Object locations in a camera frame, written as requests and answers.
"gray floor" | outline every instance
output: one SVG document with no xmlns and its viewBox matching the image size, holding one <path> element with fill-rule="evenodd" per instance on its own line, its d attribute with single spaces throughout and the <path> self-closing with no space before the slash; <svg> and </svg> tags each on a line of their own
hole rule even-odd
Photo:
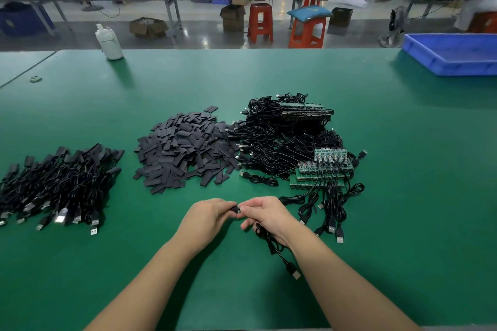
<svg viewBox="0 0 497 331">
<path fill-rule="evenodd" d="M 98 49 L 95 24 L 98 21 L 73 21 L 72 32 L 64 23 L 56 22 L 57 36 L 40 34 L 34 37 L 10 38 L 0 35 L 0 51 L 40 51 L 63 49 Z M 414 19 L 406 28 L 407 33 L 449 33 L 454 18 Z M 139 39 L 129 33 L 127 21 L 108 21 L 114 29 L 123 49 L 227 49 L 227 48 L 286 48 L 290 37 L 288 20 L 273 22 L 274 42 L 259 36 L 251 44 L 244 33 L 223 32 L 221 21 L 183 21 L 183 31 L 177 38 L 163 37 L 155 40 Z M 388 20 L 352 20 L 348 28 L 334 29 L 327 33 L 324 47 L 379 47 L 378 37 L 388 32 Z"/>
</svg>

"concrete floor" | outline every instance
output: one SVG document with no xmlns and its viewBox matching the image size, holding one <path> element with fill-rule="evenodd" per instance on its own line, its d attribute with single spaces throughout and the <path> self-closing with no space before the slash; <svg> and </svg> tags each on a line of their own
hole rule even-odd
<svg viewBox="0 0 497 331">
<path fill-rule="evenodd" d="M 52 3 L 44 7 L 55 23 L 56 37 L 40 34 L 34 37 L 12 39 L 0 34 L 0 51 L 39 51 L 61 49 L 96 49 L 99 48 L 94 32 L 95 24 L 101 22 L 115 30 L 115 33 L 126 49 L 131 48 L 285 48 L 290 37 L 289 15 L 291 0 L 271 1 L 273 6 L 274 42 L 270 43 L 262 36 L 256 44 L 251 44 L 243 33 L 225 33 L 219 13 L 223 5 L 179 1 L 179 11 L 183 22 L 183 30 L 177 33 L 177 39 L 169 35 L 161 39 L 138 39 L 128 31 L 129 21 L 146 16 L 167 21 L 166 8 L 163 1 L 127 1 L 124 5 L 112 2 L 97 2 L 105 8 L 102 11 L 82 12 L 81 4 L 62 2 L 61 8 L 70 22 L 72 32 L 62 22 Z M 322 5 L 328 9 L 337 6 L 353 8 L 352 20 L 348 28 L 335 29 L 333 34 L 326 34 L 324 47 L 379 47 L 378 37 L 388 32 L 390 11 L 400 5 L 407 6 L 409 0 L 348 0 L 324 1 Z M 453 33 L 452 27 L 457 10 L 444 4 L 434 5 L 426 19 L 420 18 L 426 4 L 415 4 L 410 13 L 410 24 L 407 33 Z M 245 6 L 245 26 L 248 24 L 248 11 Z"/>
</svg>

